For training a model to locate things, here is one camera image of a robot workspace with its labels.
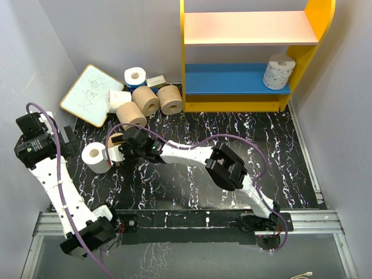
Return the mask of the brown roll front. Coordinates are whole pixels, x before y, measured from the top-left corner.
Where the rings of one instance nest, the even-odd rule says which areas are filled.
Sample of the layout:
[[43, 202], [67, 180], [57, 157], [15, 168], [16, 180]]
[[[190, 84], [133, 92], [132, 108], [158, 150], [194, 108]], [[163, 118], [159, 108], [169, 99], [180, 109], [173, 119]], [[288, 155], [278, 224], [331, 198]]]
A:
[[109, 137], [108, 148], [121, 145], [123, 143], [123, 133], [114, 133]]

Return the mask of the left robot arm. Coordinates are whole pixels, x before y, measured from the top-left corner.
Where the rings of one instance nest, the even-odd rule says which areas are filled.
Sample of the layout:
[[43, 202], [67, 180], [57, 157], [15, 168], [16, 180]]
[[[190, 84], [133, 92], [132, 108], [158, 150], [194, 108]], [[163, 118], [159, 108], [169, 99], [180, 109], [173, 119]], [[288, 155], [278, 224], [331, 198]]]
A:
[[[62, 224], [65, 240], [61, 250], [70, 256], [87, 257], [116, 238], [120, 217], [103, 203], [90, 210], [78, 193], [67, 171], [66, 159], [77, 156], [78, 147], [73, 130], [64, 127], [68, 140], [54, 134], [52, 116], [28, 113], [16, 119], [22, 135], [14, 152], [30, 173], [40, 182], [53, 204]], [[55, 144], [55, 137], [60, 145]]]

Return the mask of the white dotted paper roll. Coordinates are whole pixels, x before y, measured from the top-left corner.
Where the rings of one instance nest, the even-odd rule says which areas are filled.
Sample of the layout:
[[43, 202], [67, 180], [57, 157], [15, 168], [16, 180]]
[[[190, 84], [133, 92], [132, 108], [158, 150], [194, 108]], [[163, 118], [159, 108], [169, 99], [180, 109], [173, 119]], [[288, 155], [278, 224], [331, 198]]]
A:
[[263, 84], [271, 90], [283, 89], [295, 66], [296, 62], [285, 54], [271, 56], [263, 76]]

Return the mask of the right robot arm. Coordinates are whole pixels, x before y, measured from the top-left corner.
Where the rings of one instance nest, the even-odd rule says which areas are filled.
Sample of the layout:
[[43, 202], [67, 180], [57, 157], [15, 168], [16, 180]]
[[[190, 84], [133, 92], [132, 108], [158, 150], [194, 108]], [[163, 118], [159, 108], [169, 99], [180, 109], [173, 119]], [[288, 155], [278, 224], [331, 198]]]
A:
[[238, 191], [246, 196], [253, 215], [242, 225], [251, 231], [273, 231], [280, 223], [280, 206], [256, 186], [245, 168], [245, 162], [228, 145], [218, 142], [214, 146], [194, 146], [168, 141], [159, 135], [151, 138], [150, 130], [133, 127], [124, 134], [114, 136], [123, 159], [144, 158], [151, 163], [184, 164], [205, 169], [214, 183], [226, 191]]

